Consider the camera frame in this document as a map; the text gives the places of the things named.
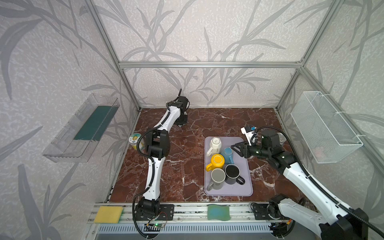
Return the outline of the blue patterned mug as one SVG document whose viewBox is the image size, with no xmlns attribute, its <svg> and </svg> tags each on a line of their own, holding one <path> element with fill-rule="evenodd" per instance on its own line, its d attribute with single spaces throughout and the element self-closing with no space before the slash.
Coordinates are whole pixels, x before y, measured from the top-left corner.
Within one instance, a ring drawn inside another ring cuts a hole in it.
<svg viewBox="0 0 384 240">
<path fill-rule="evenodd" d="M 225 159 L 225 165 L 234 164 L 234 152 L 232 148 L 227 147 L 221 151 L 221 155 Z"/>
</svg>

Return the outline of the black mug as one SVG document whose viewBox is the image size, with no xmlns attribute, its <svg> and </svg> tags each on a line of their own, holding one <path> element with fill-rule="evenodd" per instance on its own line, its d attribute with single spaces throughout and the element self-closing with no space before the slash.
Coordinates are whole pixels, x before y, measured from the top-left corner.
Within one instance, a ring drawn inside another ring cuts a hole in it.
<svg viewBox="0 0 384 240">
<path fill-rule="evenodd" d="M 240 184 L 244 185 L 245 184 L 245 179 L 240 175 L 240 169 L 234 165 L 234 164 L 229 164 L 226 165 L 224 168 L 225 174 L 226 174 L 226 179 L 225 182 L 228 185 L 234 185 L 234 184 Z"/>
</svg>

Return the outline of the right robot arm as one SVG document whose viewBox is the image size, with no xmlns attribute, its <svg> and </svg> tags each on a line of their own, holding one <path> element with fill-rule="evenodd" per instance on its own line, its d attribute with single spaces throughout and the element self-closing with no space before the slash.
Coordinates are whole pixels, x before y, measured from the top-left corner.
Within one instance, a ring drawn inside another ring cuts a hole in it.
<svg viewBox="0 0 384 240">
<path fill-rule="evenodd" d="M 277 195 L 270 200 L 275 213 L 298 222 L 322 240 L 366 240 L 369 230 L 384 235 L 369 222 L 362 209 L 352 209 L 309 174 L 295 151 L 284 151 L 280 142 L 280 136 L 286 136 L 283 131 L 272 126 L 259 129 L 245 126 L 241 132 L 247 139 L 232 145 L 232 150 L 246 159 L 265 159 L 317 208 L 314 212 L 284 195 Z"/>
</svg>

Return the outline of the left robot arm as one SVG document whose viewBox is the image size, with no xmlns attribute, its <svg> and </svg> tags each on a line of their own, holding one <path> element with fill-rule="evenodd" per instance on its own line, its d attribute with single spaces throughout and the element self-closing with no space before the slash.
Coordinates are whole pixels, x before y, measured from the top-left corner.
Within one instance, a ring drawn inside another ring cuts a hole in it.
<svg viewBox="0 0 384 240">
<path fill-rule="evenodd" d="M 145 190 L 137 194 L 134 198 L 142 196 L 137 206 L 133 206 L 134 217 L 139 215 L 138 219 L 151 219 L 157 217 L 161 212 L 160 207 L 160 182 L 162 169 L 166 157 L 171 149 L 169 132 L 173 125 L 184 126 L 188 121 L 187 109 L 189 100 L 181 95 L 166 103 L 164 116 L 151 129 L 148 129 L 140 138 L 138 143 L 145 140 L 145 153 L 137 147 L 138 153 L 148 159 L 149 169 Z"/>
</svg>

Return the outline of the white upside-down mug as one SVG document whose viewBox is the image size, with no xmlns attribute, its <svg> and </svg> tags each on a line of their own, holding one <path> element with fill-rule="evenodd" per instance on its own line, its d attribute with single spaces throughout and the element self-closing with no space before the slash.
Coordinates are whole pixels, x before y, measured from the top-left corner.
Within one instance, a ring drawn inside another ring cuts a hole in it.
<svg viewBox="0 0 384 240">
<path fill-rule="evenodd" d="M 221 139 L 218 138 L 218 137 L 212 138 L 211 141 L 210 141 L 210 147 L 209 147 L 209 149 L 206 152 L 206 156 L 209 157 L 209 156 L 212 156 L 212 155 L 215 155 L 215 154 L 219 154 L 220 151 L 221 151 L 221 148 L 222 148 L 222 141 L 221 141 Z"/>
</svg>

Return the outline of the yellow mug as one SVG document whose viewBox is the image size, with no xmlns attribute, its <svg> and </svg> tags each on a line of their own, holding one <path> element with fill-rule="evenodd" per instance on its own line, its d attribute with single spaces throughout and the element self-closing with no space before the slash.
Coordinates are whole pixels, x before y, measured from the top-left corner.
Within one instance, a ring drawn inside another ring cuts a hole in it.
<svg viewBox="0 0 384 240">
<path fill-rule="evenodd" d="M 206 166 L 206 171 L 214 169 L 222 169 L 225 164 L 225 158 L 220 154 L 215 154 L 211 157 L 211 162 Z"/>
</svg>

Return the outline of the grey mug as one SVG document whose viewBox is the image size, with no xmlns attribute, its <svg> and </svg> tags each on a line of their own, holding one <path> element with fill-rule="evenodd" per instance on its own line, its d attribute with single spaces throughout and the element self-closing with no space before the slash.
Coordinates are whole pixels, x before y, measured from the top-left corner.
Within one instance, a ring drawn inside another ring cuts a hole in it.
<svg viewBox="0 0 384 240">
<path fill-rule="evenodd" d="M 207 186 L 207 191 L 218 191 L 225 183 L 226 173 L 220 168 L 216 168 L 211 172 L 211 180 Z"/>
</svg>

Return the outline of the metal tin can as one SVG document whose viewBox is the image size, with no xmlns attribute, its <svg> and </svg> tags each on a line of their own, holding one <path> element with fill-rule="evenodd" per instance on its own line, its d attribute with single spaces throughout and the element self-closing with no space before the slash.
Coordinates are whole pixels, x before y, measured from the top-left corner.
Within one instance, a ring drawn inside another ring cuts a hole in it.
<svg viewBox="0 0 384 240">
<path fill-rule="evenodd" d="M 287 141 L 287 138 L 280 132 L 277 132 L 277 134 L 279 136 L 280 145 L 283 146 L 285 144 L 285 142 Z"/>
</svg>

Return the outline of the green sponge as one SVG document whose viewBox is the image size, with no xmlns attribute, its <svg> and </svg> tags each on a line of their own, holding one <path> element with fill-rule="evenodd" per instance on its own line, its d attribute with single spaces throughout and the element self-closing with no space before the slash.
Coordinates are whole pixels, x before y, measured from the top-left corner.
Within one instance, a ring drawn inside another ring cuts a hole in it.
<svg viewBox="0 0 384 240">
<path fill-rule="evenodd" d="M 210 204 L 208 205 L 207 210 L 207 219 L 209 221 L 211 220 L 218 220 L 218 221 L 229 221 L 231 219 L 230 216 L 230 207 L 226 205 L 215 205 Z"/>
</svg>

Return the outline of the right circuit board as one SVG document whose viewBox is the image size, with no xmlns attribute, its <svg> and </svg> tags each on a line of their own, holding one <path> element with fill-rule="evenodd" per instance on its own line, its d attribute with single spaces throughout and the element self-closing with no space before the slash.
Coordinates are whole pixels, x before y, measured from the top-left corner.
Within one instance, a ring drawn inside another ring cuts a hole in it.
<svg viewBox="0 0 384 240">
<path fill-rule="evenodd" d="M 276 239 L 284 239 L 291 232 L 291 230 L 289 228 L 289 225 L 287 225 L 285 223 L 284 224 L 278 224 L 278 225 L 270 226 L 270 230 L 272 231 L 271 234 Z"/>
</svg>

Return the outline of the left circuit board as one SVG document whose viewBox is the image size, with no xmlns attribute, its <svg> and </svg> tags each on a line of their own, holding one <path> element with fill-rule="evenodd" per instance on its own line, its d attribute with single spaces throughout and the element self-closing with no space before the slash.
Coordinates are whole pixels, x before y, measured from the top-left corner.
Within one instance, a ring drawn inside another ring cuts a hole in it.
<svg viewBox="0 0 384 240">
<path fill-rule="evenodd" d="M 147 223 L 145 224 L 146 232 L 160 232 L 162 229 L 166 227 L 166 223 Z"/>
</svg>

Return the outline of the yellow sponge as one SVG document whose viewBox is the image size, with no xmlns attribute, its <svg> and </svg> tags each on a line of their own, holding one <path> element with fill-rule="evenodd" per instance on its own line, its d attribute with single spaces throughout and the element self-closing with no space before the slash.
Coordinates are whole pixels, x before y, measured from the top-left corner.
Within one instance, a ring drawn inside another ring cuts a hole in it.
<svg viewBox="0 0 384 240">
<path fill-rule="evenodd" d="M 123 207 L 101 206 L 94 219 L 95 224 L 118 224 L 123 212 Z"/>
</svg>

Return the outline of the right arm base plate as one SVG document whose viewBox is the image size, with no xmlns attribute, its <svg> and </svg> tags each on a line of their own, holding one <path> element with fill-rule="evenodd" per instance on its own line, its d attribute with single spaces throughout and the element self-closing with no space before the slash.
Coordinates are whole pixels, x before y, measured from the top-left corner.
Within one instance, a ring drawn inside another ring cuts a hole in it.
<svg viewBox="0 0 384 240">
<path fill-rule="evenodd" d="M 280 213 L 278 207 L 269 203 L 251 203 L 250 208 L 256 220 L 291 221 Z"/>
</svg>

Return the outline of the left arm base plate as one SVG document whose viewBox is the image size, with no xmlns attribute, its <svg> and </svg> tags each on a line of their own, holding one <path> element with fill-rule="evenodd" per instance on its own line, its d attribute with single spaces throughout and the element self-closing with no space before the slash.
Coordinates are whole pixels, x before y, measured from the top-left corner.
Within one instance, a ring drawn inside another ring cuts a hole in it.
<svg viewBox="0 0 384 240">
<path fill-rule="evenodd" d="M 145 207 L 137 205 L 134 210 L 135 219 L 137 221 L 149 221 L 153 218 L 161 221 L 172 221 L 175 212 L 175 205 L 172 204 L 160 204 L 159 209 L 152 211 L 147 210 Z"/>
</svg>

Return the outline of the clear plastic wall shelf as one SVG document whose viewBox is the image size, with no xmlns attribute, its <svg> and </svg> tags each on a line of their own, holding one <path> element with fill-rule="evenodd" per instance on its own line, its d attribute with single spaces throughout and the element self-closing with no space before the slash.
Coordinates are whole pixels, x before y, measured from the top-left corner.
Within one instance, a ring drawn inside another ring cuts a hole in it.
<svg viewBox="0 0 384 240">
<path fill-rule="evenodd" d="M 88 162 L 119 107 L 117 97 L 90 94 L 43 156 L 55 163 Z"/>
</svg>

